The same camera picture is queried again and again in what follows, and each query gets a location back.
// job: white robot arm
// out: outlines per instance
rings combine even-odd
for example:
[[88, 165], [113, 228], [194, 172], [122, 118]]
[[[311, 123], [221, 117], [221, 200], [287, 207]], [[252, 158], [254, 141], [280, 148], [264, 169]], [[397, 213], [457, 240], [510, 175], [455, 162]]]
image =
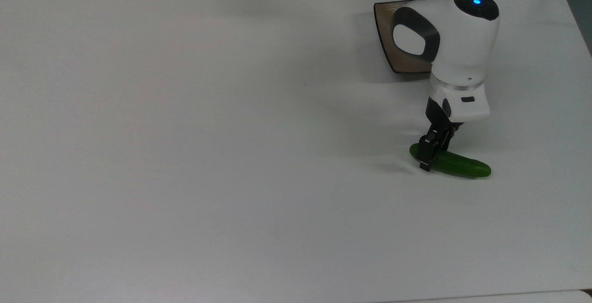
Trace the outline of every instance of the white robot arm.
[[424, 170], [461, 124], [489, 115], [483, 81], [498, 25], [493, 0], [414, 0], [393, 15], [395, 46], [432, 63], [425, 110], [432, 125], [417, 155]]

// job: white table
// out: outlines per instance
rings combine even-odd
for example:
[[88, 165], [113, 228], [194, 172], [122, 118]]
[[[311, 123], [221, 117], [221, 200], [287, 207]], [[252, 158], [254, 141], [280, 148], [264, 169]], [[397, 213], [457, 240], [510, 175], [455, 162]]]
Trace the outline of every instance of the white table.
[[496, 0], [491, 116], [426, 173], [372, 4], [0, 0], [0, 301], [361, 303], [592, 288], [592, 59]]

